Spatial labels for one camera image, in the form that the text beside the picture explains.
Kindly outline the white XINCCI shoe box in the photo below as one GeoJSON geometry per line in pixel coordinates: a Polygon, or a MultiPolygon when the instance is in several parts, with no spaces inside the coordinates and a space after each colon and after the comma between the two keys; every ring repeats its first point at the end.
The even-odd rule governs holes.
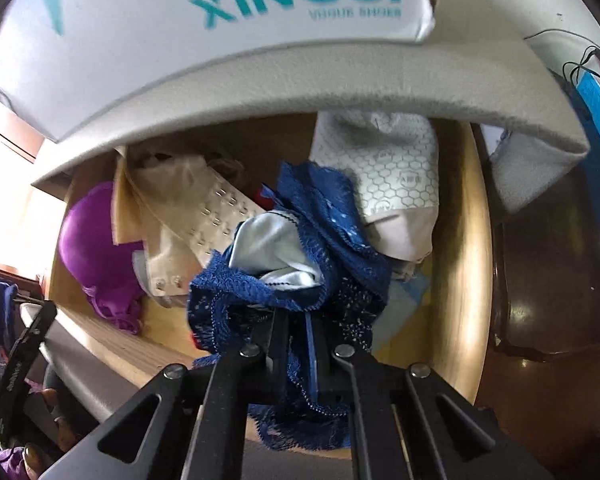
{"type": "Polygon", "coordinates": [[[434,0],[12,0],[0,97],[52,141],[173,75],[292,44],[422,42],[434,0]]]}

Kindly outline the blue lace underwear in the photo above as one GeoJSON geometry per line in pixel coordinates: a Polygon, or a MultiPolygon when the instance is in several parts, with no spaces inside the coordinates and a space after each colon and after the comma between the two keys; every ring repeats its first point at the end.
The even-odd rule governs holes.
{"type": "MultiPolygon", "coordinates": [[[[388,302],[390,264],[364,233],[353,182],[314,162],[280,164],[274,207],[242,222],[222,254],[189,284],[190,330],[212,333],[214,362],[232,344],[244,344],[276,310],[316,312],[336,344],[370,350],[372,327],[388,302]]],[[[348,408],[317,401],[310,389],[309,349],[289,334],[287,393],[273,405],[251,404],[249,416],[273,451],[332,451],[350,446],[348,408]]],[[[196,365],[206,362],[203,358],[196,365]]]]}

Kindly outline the purple padded bra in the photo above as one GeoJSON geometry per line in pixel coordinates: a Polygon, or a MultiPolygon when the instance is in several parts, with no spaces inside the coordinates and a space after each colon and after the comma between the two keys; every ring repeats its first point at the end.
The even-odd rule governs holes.
{"type": "Polygon", "coordinates": [[[60,228],[58,252],[97,315],[137,335],[142,329],[144,291],[133,269],[140,242],[114,244],[111,205],[114,184],[99,183],[78,200],[60,228]]]}

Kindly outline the beige bra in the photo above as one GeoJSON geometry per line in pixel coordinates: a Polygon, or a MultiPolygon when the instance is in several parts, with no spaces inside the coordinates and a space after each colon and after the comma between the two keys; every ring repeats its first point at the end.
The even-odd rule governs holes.
{"type": "Polygon", "coordinates": [[[190,281],[235,229],[264,211],[201,155],[117,162],[112,192],[114,244],[140,243],[132,267],[140,287],[163,307],[181,307],[190,281]]]}

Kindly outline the grey front wooden drawer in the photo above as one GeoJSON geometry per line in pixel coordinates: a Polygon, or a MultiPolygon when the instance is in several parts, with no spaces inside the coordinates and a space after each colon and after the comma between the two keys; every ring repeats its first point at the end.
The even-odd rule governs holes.
{"type": "Polygon", "coordinates": [[[489,208],[470,125],[320,113],[311,151],[250,193],[208,134],[79,166],[50,294],[146,349],[140,297],[182,296],[192,365],[137,392],[50,479],[237,479],[246,426],[277,451],[351,454],[359,479],[471,478],[495,453],[474,407],[491,316],[489,208]]]}

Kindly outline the grey honeycomb pattern underwear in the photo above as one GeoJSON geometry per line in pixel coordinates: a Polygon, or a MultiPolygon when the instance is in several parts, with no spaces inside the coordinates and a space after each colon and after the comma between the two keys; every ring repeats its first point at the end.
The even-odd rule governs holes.
{"type": "Polygon", "coordinates": [[[367,238],[378,252],[407,262],[432,252],[439,213],[438,141],[428,118],[319,112],[310,159],[353,182],[367,238]]]}

